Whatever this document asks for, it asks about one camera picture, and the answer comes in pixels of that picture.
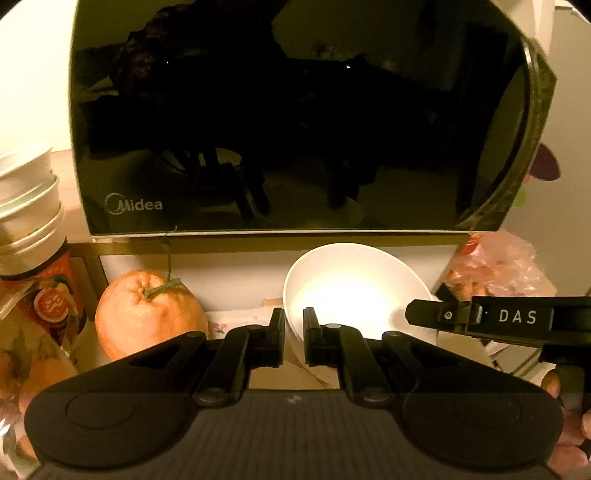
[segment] black glass door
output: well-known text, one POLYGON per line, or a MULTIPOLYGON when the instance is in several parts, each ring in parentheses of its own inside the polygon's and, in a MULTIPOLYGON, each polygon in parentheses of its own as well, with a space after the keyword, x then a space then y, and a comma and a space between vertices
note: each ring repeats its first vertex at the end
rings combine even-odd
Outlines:
POLYGON ((91 233, 497 228, 545 118, 526 46, 488 0, 80 0, 91 233))

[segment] paper cup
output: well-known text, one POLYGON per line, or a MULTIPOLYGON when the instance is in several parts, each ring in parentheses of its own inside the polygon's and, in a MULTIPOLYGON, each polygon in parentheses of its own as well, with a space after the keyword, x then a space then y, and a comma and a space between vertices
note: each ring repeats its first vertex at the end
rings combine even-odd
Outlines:
POLYGON ((0 277, 19 275, 49 260, 66 240, 64 209, 60 207, 43 228, 27 237, 0 247, 0 277))
POLYGON ((51 145, 39 143, 0 156, 0 205, 51 183, 51 145))
POLYGON ((32 198, 8 208, 0 206, 0 246, 12 244, 45 226, 60 210, 58 180, 32 198))
POLYGON ((23 205, 24 203, 27 203, 29 200, 42 194, 44 191, 50 189, 51 186, 53 185, 53 183, 55 182, 56 178, 57 178, 57 176, 52 173, 51 176, 44 183, 41 183, 40 185, 33 187, 31 190, 27 190, 25 193, 10 200, 9 202, 0 203, 0 216, 4 212, 7 212, 9 210, 14 210, 17 207, 23 205))

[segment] finger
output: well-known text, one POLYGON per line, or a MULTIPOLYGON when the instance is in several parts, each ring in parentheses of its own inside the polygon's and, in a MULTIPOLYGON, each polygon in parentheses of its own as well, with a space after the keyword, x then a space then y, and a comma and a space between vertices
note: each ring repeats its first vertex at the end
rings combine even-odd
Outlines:
POLYGON ((558 443, 560 445, 581 445, 585 440, 582 419, 576 413, 562 409, 563 428, 558 443))
POLYGON ((556 373, 556 370, 550 370, 546 373, 540 386, 553 398, 558 398, 560 395, 560 377, 556 373))
POLYGON ((589 463, 584 451, 572 445, 558 445, 550 460, 548 460, 548 467, 558 475, 582 468, 589 463))

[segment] snack package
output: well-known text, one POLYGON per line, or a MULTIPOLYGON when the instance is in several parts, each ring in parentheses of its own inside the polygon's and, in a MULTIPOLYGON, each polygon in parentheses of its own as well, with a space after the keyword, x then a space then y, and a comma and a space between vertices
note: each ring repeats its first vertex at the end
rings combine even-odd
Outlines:
POLYGON ((445 284, 458 300, 556 295, 556 288, 536 264, 533 245, 507 231, 474 233, 450 267, 445 284))
POLYGON ((0 274, 0 299, 2 291, 20 294, 18 308, 70 354, 86 323, 86 313, 65 242, 51 258, 32 270, 0 274))
POLYGON ((8 314, 7 308, 3 310, 9 300, 4 291, 0 295, 0 463, 26 478, 38 466, 23 422, 29 403, 50 385, 76 375, 76 369, 38 323, 19 308, 8 314))

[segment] midea logo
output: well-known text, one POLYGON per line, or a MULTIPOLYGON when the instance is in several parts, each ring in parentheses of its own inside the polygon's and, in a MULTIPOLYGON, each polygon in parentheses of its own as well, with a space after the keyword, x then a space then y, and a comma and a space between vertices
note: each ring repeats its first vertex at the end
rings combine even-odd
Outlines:
POLYGON ((142 212, 143 210, 162 210, 162 202, 144 202, 144 199, 140 199, 139 202, 134 203, 133 200, 127 200, 120 193, 113 192, 105 197, 105 210, 111 215, 121 215, 126 211, 142 212))

